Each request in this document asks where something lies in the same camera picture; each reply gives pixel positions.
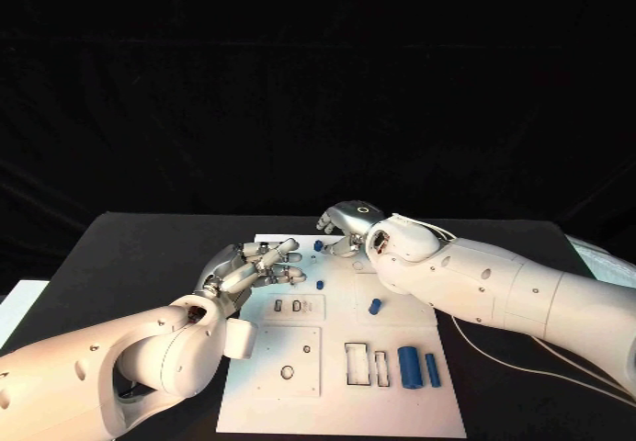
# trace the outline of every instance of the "robotic hand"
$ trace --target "robotic hand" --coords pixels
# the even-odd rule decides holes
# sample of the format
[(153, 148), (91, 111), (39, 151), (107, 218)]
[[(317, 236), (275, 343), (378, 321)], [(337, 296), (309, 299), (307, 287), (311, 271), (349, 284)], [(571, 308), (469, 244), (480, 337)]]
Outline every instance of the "robotic hand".
[(327, 209), (317, 229), (333, 227), (346, 237), (324, 253), (350, 257), (363, 247), (391, 291), (564, 347), (636, 395), (636, 289), (564, 273), (399, 214), (385, 219), (360, 201)]
[[(170, 306), (42, 340), (0, 358), (0, 440), (111, 440), (196, 395), (221, 356), (249, 358), (255, 325), (226, 319), (251, 286), (300, 283), (298, 243), (229, 245)], [(122, 393), (117, 377), (137, 386)]]

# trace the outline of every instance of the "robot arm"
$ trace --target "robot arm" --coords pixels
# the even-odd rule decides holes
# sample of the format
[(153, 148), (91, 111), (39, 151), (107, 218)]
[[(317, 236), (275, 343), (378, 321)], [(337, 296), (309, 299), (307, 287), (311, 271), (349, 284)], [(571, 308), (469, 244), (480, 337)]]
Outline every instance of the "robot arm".
[[(343, 206), (352, 212), (359, 201), (330, 208), (339, 228), (347, 219), (333, 211)], [(636, 395), (636, 289), (564, 273), (487, 243), (440, 239), (401, 215), (356, 234), (389, 290), (469, 322), (564, 347)], [(336, 244), (324, 252), (339, 255)]]
[[(0, 439), (111, 440), (196, 395), (221, 356), (249, 358), (255, 325), (226, 319), (251, 286), (298, 283), (294, 240), (231, 245), (170, 306), (42, 340), (0, 358)], [(122, 375), (141, 393), (122, 394)]]

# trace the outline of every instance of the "blue battery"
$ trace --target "blue battery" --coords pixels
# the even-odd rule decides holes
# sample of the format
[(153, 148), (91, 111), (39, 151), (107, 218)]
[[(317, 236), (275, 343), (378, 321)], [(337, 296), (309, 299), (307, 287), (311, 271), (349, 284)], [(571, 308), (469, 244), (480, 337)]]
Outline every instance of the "blue battery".
[(434, 355), (427, 354), (427, 368), (428, 368), (428, 376), (431, 377), (431, 386), (438, 388), (441, 386), (440, 383), (440, 374), (437, 373), (437, 365), (434, 364)]
[(421, 379), (420, 358), (417, 349), (412, 346), (402, 346), (398, 349), (401, 386), (405, 389), (420, 389), (424, 387)]
[(379, 299), (373, 299), (373, 301), (371, 302), (371, 306), (368, 307), (368, 313), (371, 315), (375, 315), (381, 310), (381, 306), (382, 306), (382, 301)]

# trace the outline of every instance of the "black table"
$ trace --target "black table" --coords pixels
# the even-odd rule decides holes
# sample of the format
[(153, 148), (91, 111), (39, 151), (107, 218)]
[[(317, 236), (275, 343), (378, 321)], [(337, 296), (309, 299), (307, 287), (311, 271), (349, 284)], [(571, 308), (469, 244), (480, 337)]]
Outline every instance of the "black table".
[[(591, 276), (559, 228), (549, 222), (430, 222), (457, 236), (499, 245), (544, 265)], [(314, 223), (316, 218), (307, 217), (102, 215), (91, 224), (1, 354), (56, 334), (167, 305), (189, 294), (205, 263), (228, 243), (251, 242), (257, 233), (316, 234)], [(470, 439), (633, 438), (633, 408), (561, 379), (503, 367), (467, 345), (450, 317), (440, 311), (437, 319)], [(461, 326), (482, 350), (499, 359), (598, 385), (528, 336), (471, 323)], [(228, 365), (229, 360), (223, 359), (199, 396), (156, 415), (120, 439), (288, 439), (293, 435), (215, 432)]]

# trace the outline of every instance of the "black curtain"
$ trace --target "black curtain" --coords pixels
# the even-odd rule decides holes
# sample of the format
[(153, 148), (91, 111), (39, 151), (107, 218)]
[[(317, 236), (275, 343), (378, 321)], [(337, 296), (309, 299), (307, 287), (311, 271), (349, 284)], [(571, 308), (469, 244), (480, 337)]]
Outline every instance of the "black curtain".
[(3, 291), (105, 211), (350, 198), (557, 221), (633, 258), (626, 11), (27, 1), (0, 19)]

